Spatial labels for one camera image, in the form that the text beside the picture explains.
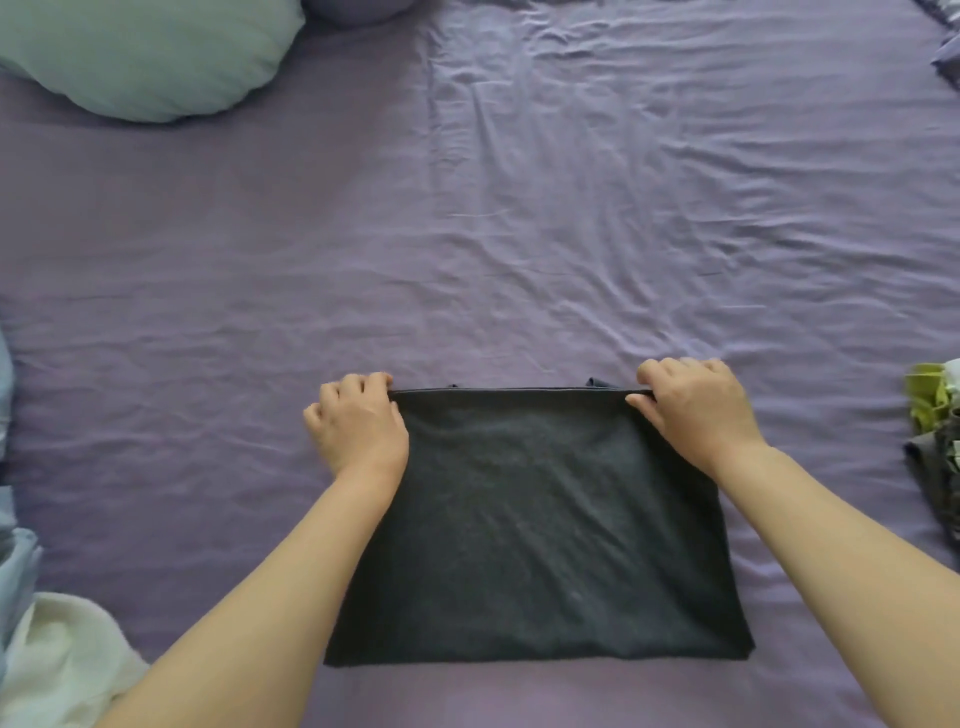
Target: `white fabric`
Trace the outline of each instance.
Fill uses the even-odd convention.
[[[91,728],[148,668],[107,612],[58,594],[36,595],[8,661],[0,728]]]
[[[960,394],[960,359],[951,359],[944,364],[944,382],[951,395]]]

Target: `right hand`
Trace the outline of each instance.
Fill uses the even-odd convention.
[[[767,447],[747,393],[717,359],[648,359],[636,381],[653,390],[656,401],[629,395],[635,407],[692,465],[715,479],[719,463],[744,449]]]
[[[346,471],[383,476],[396,489],[410,454],[410,438],[387,391],[394,378],[379,372],[347,375],[320,388],[320,401],[303,411],[306,427],[334,477]]]

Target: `folded shirt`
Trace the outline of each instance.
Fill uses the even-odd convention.
[[[746,659],[716,486],[627,394],[394,393],[410,462],[325,662]]]

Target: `finger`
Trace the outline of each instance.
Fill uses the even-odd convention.
[[[686,366],[672,357],[667,357],[660,362],[663,369],[670,375],[676,375],[686,369]]]
[[[322,424],[320,416],[320,405],[311,404],[303,410],[303,423],[311,432],[319,432]]]
[[[670,379],[670,373],[663,369],[663,365],[656,359],[647,359],[636,370],[638,384],[649,384],[654,392],[660,389]]]
[[[367,377],[367,383],[364,384],[363,392],[372,398],[378,400],[387,399],[387,390],[390,388],[394,378],[385,372],[377,372]]]
[[[363,394],[363,385],[365,377],[360,375],[347,375],[340,380],[340,396],[354,397]]]
[[[704,366],[718,375],[732,374],[730,367],[720,361],[720,359],[708,359],[704,362]]]
[[[657,429],[657,432],[663,434],[663,417],[657,409],[656,402],[646,395],[627,395],[627,404],[638,410]]]
[[[335,381],[327,382],[320,388],[320,413],[330,412],[340,401],[340,384]]]

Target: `purple bed sheet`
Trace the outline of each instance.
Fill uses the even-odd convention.
[[[627,383],[720,355],[774,444],[937,558],[901,377],[960,355],[960,114],[905,0],[433,3],[308,32],[239,109],[0,79],[8,476],[43,586],[154,658],[325,475],[324,380]],[[322,670],[307,725],[878,726],[731,508],[757,651]]]

